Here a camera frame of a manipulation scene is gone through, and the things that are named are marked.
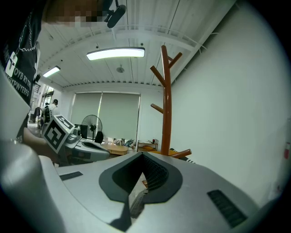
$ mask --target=man in black shirt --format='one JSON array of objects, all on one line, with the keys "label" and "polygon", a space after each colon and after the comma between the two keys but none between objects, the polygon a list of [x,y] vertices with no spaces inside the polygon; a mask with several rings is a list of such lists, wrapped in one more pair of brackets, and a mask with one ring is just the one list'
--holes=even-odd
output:
[{"label": "man in black shirt", "polygon": [[[78,16],[88,21],[90,15],[88,12],[96,19],[102,16],[104,5],[110,3],[112,0],[34,0],[20,2],[23,7],[7,8],[8,15],[4,16],[7,23],[4,22],[2,28],[6,40],[3,41],[2,37],[0,42],[1,68],[5,70],[9,82],[28,105],[40,55],[36,42],[42,22],[70,25]],[[9,21],[12,17],[17,23]],[[55,162],[56,154],[44,139],[35,137],[27,129],[26,120],[19,130],[17,141]]]}]

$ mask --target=roller shade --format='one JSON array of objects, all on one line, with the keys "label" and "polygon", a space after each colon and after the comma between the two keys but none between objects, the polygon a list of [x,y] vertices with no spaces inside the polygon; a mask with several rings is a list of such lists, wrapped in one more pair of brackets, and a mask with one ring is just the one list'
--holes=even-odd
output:
[{"label": "roller shade", "polygon": [[82,93],[76,94],[71,122],[80,125],[88,115],[98,114],[101,93]]},{"label": "roller shade", "polygon": [[105,137],[135,139],[139,95],[103,93],[99,118]]}]

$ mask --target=fluorescent light fixture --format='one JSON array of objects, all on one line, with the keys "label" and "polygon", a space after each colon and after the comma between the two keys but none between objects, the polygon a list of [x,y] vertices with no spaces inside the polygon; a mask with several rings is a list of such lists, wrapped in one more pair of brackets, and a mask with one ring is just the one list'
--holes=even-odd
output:
[{"label": "fluorescent light fixture", "polygon": [[87,53],[87,57],[90,61],[109,57],[123,57],[134,56],[144,57],[145,48],[143,47],[120,47],[111,49],[102,49],[94,52]]},{"label": "fluorescent light fixture", "polygon": [[55,66],[50,71],[47,71],[43,76],[47,78],[48,76],[51,76],[52,74],[54,74],[58,71],[60,71],[60,68],[58,66]]}]

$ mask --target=white corrugated ceiling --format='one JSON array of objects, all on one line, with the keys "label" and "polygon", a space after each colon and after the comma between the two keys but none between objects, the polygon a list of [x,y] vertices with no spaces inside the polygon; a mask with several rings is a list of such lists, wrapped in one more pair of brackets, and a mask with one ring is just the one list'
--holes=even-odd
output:
[{"label": "white corrugated ceiling", "polygon": [[[91,27],[44,24],[39,36],[39,73],[59,66],[48,77],[62,87],[85,83],[121,82],[159,85],[150,71],[154,65],[162,74],[161,46],[168,55],[183,56],[171,69],[172,81],[182,71],[201,44],[213,32],[235,0],[119,0],[127,11],[113,30],[105,22]],[[143,58],[108,58],[90,61],[91,51],[141,46]],[[122,65],[124,73],[116,69]]]}]

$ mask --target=brown wooden pole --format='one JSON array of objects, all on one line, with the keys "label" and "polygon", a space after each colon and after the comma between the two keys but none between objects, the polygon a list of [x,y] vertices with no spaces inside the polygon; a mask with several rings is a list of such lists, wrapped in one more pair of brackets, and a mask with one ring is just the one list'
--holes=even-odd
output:
[{"label": "brown wooden pole", "polygon": [[171,61],[171,63],[169,64],[169,68],[171,68],[178,60],[179,58],[182,56],[182,53],[178,53],[177,56],[174,57],[174,59]]},{"label": "brown wooden pole", "polygon": [[162,77],[162,75],[159,73],[159,71],[154,66],[152,66],[150,69],[154,73],[154,75],[158,78],[158,80],[160,81],[161,85],[163,85],[163,87],[165,87],[166,86],[165,80]]},{"label": "brown wooden pole", "polygon": [[159,107],[155,104],[151,104],[151,107],[156,109],[157,111],[159,111],[161,114],[164,114],[164,109],[162,109],[161,107]]},{"label": "brown wooden pole", "polygon": [[191,155],[192,151],[190,149],[182,151],[182,152],[178,152],[176,154],[171,155],[172,158],[182,158],[185,157],[187,155]]},{"label": "brown wooden pole", "polygon": [[163,114],[163,136],[161,144],[161,154],[169,155],[172,129],[172,94],[171,94],[171,74],[169,68],[169,58],[166,46],[161,47],[163,70],[164,70],[164,114]]}]

